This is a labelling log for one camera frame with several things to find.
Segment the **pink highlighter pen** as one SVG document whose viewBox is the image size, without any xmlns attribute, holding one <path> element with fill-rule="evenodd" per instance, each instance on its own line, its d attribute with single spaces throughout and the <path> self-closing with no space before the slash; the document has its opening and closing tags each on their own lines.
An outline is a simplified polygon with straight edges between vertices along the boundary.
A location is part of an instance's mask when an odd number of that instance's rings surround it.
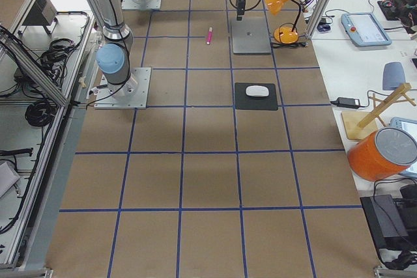
<svg viewBox="0 0 417 278">
<path fill-rule="evenodd" d="M 206 36 L 206 45 L 210 45 L 211 41 L 212 41 L 212 32 L 213 32 L 213 27 L 209 27 L 208 28 L 208 32 L 207 32 L 207 36 Z"/>
</svg>

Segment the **white computer mouse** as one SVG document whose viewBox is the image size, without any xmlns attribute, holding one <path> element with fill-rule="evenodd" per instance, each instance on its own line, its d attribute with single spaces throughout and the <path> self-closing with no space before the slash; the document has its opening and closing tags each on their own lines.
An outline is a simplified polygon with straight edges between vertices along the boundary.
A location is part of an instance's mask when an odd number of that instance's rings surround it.
<svg viewBox="0 0 417 278">
<path fill-rule="evenodd" d="M 266 86 L 262 85 L 250 85 L 245 89 L 246 96 L 252 98 L 266 98 L 269 96 L 270 92 Z"/>
</svg>

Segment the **black mousepad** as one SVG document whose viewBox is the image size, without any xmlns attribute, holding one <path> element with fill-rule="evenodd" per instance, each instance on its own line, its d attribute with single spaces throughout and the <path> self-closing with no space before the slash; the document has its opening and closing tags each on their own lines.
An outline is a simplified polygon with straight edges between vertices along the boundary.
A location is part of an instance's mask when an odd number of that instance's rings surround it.
<svg viewBox="0 0 417 278">
<path fill-rule="evenodd" d="M 262 85 L 269 89 L 266 98 L 252 98 L 246 96 L 245 89 L 250 85 Z M 242 110 L 277 111 L 278 99 L 275 84 L 271 83 L 235 83 L 235 107 Z"/>
</svg>

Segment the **grey closed laptop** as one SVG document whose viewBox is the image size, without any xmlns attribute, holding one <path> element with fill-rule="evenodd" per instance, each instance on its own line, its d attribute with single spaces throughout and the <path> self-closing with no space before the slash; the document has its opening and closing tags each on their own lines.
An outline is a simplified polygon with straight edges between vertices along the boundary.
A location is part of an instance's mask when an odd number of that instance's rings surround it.
<svg viewBox="0 0 417 278">
<path fill-rule="evenodd" d="M 234 55 L 270 55 L 270 37 L 263 17 L 231 20 Z"/>
</svg>

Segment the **orange desk lamp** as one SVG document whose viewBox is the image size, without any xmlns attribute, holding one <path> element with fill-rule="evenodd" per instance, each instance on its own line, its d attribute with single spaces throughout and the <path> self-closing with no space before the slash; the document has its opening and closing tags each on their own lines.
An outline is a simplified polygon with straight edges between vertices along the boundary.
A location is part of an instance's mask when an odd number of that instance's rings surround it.
<svg viewBox="0 0 417 278">
<path fill-rule="evenodd" d="M 298 14 L 292 23 L 284 23 L 282 26 L 279 26 L 274 31 L 274 39 L 279 44 L 295 44 L 298 41 L 299 35 L 296 28 L 298 20 L 301 15 L 301 6 L 300 3 L 295 0 L 264 0 L 265 5 L 268 11 L 272 15 L 277 15 L 283 8 L 286 2 L 290 1 L 298 6 Z"/>
</svg>

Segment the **blue teach pendant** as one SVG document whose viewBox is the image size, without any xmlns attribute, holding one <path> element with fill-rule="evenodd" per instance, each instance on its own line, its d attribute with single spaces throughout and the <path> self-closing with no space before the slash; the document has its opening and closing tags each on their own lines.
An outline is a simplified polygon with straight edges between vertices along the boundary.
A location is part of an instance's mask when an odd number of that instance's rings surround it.
<svg viewBox="0 0 417 278">
<path fill-rule="evenodd" d="M 392 41 L 372 13 L 342 14 L 341 24 L 357 47 L 389 46 Z"/>
</svg>

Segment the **black power adapter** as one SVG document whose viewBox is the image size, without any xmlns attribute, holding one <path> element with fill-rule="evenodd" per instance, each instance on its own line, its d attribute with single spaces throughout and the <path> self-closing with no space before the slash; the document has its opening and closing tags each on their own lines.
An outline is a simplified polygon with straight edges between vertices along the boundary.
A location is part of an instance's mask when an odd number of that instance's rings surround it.
<svg viewBox="0 0 417 278">
<path fill-rule="evenodd" d="M 336 99 L 336 106 L 358 109 L 360 107 L 360 101 L 359 99 L 355 98 L 338 97 Z"/>
</svg>

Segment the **wooden stand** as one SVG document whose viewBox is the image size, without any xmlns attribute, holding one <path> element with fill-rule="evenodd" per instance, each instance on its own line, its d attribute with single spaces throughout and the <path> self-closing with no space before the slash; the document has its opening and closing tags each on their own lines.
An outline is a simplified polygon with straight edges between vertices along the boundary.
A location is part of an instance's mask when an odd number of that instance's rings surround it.
<svg viewBox="0 0 417 278">
<path fill-rule="evenodd" d="M 381 114 L 394 104 L 407 102 L 416 107 L 415 99 L 407 95 L 411 90 L 412 86 L 410 83 L 401 83 L 396 89 L 382 98 L 377 96 L 381 96 L 380 93 L 371 91 L 371 95 L 367 97 L 369 103 L 373 106 L 371 111 L 342 111 L 341 119 L 347 139 L 359 141 L 372 132 L 377 131 L 379 129 L 377 120 L 382 126 L 386 127 L 386 124 L 381 119 Z"/>
</svg>

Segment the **orange bucket grey lid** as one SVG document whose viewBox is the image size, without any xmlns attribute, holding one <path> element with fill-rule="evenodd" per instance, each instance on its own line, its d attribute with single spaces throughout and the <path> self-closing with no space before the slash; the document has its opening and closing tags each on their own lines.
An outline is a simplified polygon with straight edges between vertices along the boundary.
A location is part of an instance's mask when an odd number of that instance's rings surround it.
<svg viewBox="0 0 417 278">
<path fill-rule="evenodd" d="M 354 173 L 374 182 L 416 163 L 416 140 L 404 130 L 381 128 L 352 147 L 347 157 Z"/>
</svg>

